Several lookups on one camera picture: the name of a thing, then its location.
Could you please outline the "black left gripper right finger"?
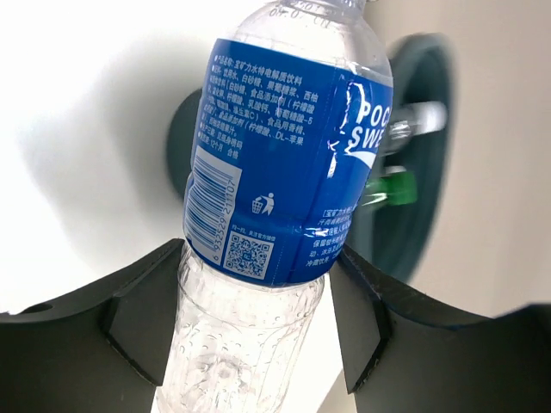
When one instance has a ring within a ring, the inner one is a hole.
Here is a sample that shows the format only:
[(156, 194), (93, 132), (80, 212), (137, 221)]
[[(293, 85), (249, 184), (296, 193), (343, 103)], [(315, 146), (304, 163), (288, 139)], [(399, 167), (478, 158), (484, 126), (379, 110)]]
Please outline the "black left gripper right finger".
[(549, 305), (483, 317), (384, 274), (351, 248), (330, 281), (358, 411), (549, 411)]

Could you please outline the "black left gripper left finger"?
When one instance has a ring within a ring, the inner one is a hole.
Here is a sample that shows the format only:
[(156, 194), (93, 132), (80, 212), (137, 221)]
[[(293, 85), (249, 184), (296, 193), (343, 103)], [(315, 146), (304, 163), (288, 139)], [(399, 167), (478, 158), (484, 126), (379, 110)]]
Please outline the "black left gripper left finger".
[(148, 412), (164, 380), (183, 241), (1, 316), (3, 412)]

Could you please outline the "green plastic soda bottle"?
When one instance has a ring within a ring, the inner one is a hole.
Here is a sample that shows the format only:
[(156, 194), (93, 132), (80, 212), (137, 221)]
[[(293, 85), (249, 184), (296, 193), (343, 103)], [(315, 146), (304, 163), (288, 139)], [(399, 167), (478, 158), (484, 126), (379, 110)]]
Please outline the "green plastic soda bottle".
[(402, 206), (418, 200), (415, 175), (409, 171), (394, 172), (369, 181), (365, 187), (365, 207)]

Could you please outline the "clear unlabelled plastic bottle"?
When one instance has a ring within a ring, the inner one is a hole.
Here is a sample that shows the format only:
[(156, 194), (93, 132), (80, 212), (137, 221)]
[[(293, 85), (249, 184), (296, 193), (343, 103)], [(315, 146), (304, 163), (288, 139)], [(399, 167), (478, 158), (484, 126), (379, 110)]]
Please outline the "clear unlabelled plastic bottle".
[(442, 131), (448, 121), (448, 110), (442, 102), (415, 102), (393, 112), (383, 138), (384, 155), (401, 151), (412, 138)]

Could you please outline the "clear bottle blue Pocari label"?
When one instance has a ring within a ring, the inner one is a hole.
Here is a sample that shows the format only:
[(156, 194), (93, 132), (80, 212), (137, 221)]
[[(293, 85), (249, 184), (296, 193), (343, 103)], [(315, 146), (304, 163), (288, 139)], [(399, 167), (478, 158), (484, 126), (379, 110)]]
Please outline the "clear bottle blue Pocari label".
[(160, 411), (280, 410), (393, 109), (364, 7), (272, 1), (215, 41)]

